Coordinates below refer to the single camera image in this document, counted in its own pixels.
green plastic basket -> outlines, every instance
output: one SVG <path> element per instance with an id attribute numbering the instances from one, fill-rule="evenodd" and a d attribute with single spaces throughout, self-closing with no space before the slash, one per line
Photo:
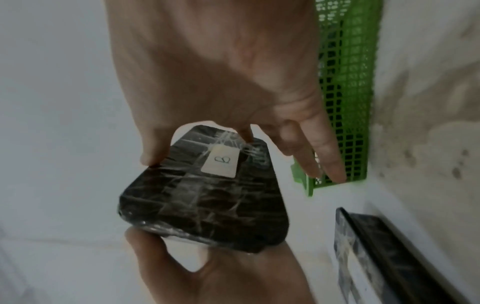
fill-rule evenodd
<path id="1" fill-rule="evenodd" d="M 319 81 L 345 161 L 348 181 L 367 177 L 369 119 L 382 0 L 316 0 L 321 28 Z M 293 178 L 308 196 L 334 185 L 309 178 L 295 162 Z"/>

plastic-wrapped package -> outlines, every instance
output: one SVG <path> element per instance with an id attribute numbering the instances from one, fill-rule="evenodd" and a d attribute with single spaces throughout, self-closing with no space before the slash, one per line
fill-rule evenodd
<path id="1" fill-rule="evenodd" d="M 120 216 L 134 226 L 246 252 L 285 240 L 289 219 L 267 144 L 196 126 L 120 196 Z"/>

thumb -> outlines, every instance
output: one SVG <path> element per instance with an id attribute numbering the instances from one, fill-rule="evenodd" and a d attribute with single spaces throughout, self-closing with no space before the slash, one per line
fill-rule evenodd
<path id="1" fill-rule="evenodd" d="M 193 302 L 192 273 L 168 253 L 162 238 L 134 227 L 125 232 L 125 238 L 137 257 L 140 276 L 157 303 Z"/>
<path id="2" fill-rule="evenodd" d="M 143 144 L 143 154 L 140 162 L 145 166 L 154 166 L 160 164 L 170 151 L 170 144 L 174 136 L 175 129 L 140 129 L 141 142 Z"/>

human hand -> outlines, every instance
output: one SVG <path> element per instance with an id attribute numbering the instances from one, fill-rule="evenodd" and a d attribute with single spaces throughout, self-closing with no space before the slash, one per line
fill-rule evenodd
<path id="1" fill-rule="evenodd" d="M 315 304 L 285 242 L 258 254 L 210 248 L 205 265 L 189 272 L 169 255 L 160 237 L 133 227 L 125 236 L 157 304 Z"/>
<path id="2" fill-rule="evenodd" d="M 117 75 L 161 162 L 175 130 L 211 120 L 247 141 L 258 124 L 285 155 L 346 180 L 318 81 L 314 0 L 105 0 Z"/>

finger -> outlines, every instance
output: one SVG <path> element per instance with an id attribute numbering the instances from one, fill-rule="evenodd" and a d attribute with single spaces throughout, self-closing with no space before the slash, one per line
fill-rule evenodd
<path id="1" fill-rule="evenodd" d="M 277 148 L 283 153 L 285 156 L 291 156 L 292 153 L 290 149 L 287 147 L 286 143 L 280 137 L 279 131 L 274 126 L 269 125 L 258 125 L 260 129 L 270 137 L 271 141 L 277 146 Z"/>
<path id="2" fill-rule="evenodd" d="M 300 127 L 317 154 L 322 170 L 333 182 L 343 183 L 347 180 L 345 165 L 329 117 L 322 106 L 320 92 L 312 98 L 308 103 L 314 115 L 299 121 Z"/>
<path id="3" fill-rule="evenodd" d="M 145 166 L 160 164 L 170 152 L 175 129 L 140 129 L 143 154 L 140 162 Z"/>
<path id="4" fill-rule="evenodd" d="M 245 140 L 246 143 L 251 143 L 254 141 L 254 133 L 250 126 L 235 129 L 235 131 Z"/>
<path id="5" fill-rule="evenodd" d="M 289 121 L 282 125 L 280 127 L 280 136 L 308 176 L 322 177 L 322 172 L 315 160 L 313 149 L 297 122 Z"/>
<path id="6" fill-rule="evenodd" d="M 192 273 L 170 256 L 162 238 L 134 227 L 125 232 L 125 238 L 135 252 L 141 278 L 157 303 L 192 302 Z"/>

